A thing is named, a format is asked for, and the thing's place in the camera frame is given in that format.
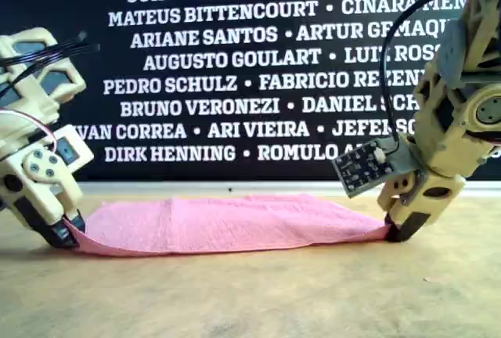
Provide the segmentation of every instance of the table surface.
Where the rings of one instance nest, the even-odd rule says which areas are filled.
[[[334,200],[383,217],[374,198]],[[0,336],[500,337],[499,234],[501,200],[459,198],[403,244],[101,258],[48,249],[4,211]]]

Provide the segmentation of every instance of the pink towel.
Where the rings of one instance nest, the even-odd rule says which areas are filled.
[[[383,239],[387,226],[308,195],[103,204],[78,251],[115,257],[284,250]]]

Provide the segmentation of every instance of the printed name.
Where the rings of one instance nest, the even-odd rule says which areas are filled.
[[[262,115],[280,113],[280,98],[186,99],[120,102],[121,117]]]
[[[381,97],[372,95],[329,95],[327,97],[302,97],[303,113],[361,113],[385,110]],[[416,111],[419,103],[412,94],[395,94],[391,97],[393,110]]]
[[[317,14],[318,6],[318,1],[308,0],[138,9],[133,11],[109,12],[108,27],[314,17]]]
[[[205,29],[204,31],[157,31],[154,33],[135,33],[132,37],[131,49],[273,43],[278,40],[278,37],[279,30],[277,27],[237,27],[229,29]]]
[[[233,162],[235,146],[107,146],[107,163]]]
[[[193,76],[104,80],[104,95],[236,92],[237,76]]]
[[[226,52],[162,54],[147,56],[143,70],[310,66],[319,64],[321,55],[322,49],[235,51],[230,54]]]

